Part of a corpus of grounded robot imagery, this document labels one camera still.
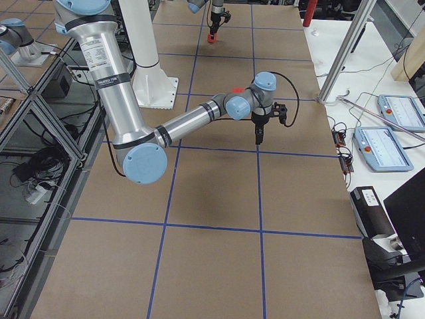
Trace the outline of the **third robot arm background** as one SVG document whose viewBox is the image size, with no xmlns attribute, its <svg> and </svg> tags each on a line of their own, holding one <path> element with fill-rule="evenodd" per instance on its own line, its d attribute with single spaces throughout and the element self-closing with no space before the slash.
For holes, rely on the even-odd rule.
<svg viewBox="0 0 425 319">
<path fill-rule="evenodd" d="M 41 67 L 56 52 L 33 38 L 26 25 L 18 18 L 1 21 L 1 49 L 17 66 Z"/>
</svg>

